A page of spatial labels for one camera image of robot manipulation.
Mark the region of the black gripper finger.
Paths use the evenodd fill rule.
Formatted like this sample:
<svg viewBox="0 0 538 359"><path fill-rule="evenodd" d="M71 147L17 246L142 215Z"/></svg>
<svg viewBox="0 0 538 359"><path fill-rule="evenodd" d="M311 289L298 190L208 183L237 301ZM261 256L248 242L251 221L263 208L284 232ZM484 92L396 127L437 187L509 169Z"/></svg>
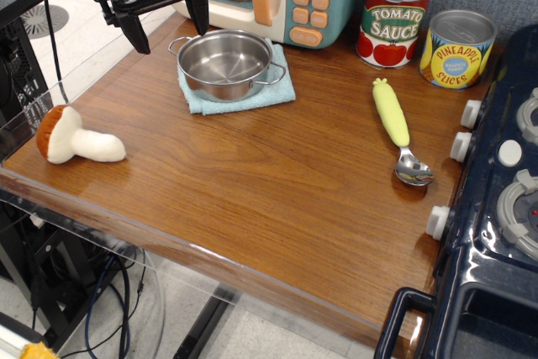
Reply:
<svg viewBox="0 0 538 359"><path fill-rule="evenodd" d="M138 11L115 11L115 19L124 36L134 49L144 55L150 54L149 40L140 22Z"/></svg>
<svg viewBox="0 0 538 359"><path fill-rule="evenodd" d="M208 0L185 0L187 11L199 35L205 35L209 28Z"/></svg>

